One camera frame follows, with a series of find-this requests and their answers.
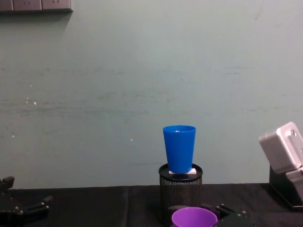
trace screw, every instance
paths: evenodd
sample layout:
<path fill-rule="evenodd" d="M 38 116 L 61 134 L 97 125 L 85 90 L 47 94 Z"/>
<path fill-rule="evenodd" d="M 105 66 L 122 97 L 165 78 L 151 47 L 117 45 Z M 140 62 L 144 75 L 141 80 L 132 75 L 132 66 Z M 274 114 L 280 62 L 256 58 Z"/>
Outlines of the screw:
<path fill-rule="evenodd" d="M 297 135 L 297 133 L 294 130 L 291 130 L 291 133 L 292 133 L 293 136 Z"/>

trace black tablecloth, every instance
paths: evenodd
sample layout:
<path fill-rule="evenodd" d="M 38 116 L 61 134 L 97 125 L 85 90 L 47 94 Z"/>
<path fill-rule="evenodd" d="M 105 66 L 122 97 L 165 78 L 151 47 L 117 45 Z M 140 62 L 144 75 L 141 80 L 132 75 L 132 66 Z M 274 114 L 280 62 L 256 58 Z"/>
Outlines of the black tablecloth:
<path fill-rule="evenodd" d="M 303 213 L 291 212 L 268 184 L 203 185 L 203 202 L 246 210 L 259 227 L 303 227 Z M 12 190 L 26 204 L 47 195 L 53 204 L 46 220 L 26 227 L 162 227 L 159 186 Z"/>

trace pen holder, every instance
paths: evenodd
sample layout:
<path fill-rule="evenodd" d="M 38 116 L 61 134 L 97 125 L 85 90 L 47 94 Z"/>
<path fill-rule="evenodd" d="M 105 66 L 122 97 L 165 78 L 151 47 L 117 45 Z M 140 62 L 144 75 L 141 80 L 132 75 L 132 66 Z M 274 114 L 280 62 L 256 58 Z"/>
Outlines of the pen holder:
<path fill-rule="evenodd" d="M 193 164 L 195 174 L 170 174 L 168 164 L 160 167 L 161 219 L 165 226 L 171 225 L 171 215 L 185 207 L 201 204 L 201 167 Z"/>

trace purple cup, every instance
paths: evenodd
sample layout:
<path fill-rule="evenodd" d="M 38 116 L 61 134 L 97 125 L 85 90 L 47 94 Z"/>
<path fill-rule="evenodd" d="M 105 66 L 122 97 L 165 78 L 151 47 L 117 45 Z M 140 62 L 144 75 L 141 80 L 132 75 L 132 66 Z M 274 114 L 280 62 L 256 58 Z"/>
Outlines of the purple cup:
<path fill-rule="evenodd" d="M 173 227 L 213 227 L 217 216 L 209 210 L 199 207 L 187 207 L 177 210 L 171 216 Z"/>

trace gray metal device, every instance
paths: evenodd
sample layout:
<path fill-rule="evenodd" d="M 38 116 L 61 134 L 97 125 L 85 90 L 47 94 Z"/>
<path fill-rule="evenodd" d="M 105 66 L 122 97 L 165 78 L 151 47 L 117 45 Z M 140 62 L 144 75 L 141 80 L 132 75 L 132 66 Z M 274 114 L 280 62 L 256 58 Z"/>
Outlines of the gray metal device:
<path fill-rule="evenodd" d="M 259 143 L 277 173 L 285 173 L 302 166 L 303 138 L 293 122 L 265 133 Z"/>
<path fill-rule="evenodd" d="M 259 137 L 270 163 L 269 183 L 295 209 L 303 208 L 303 138 L 289 122 Z"/>

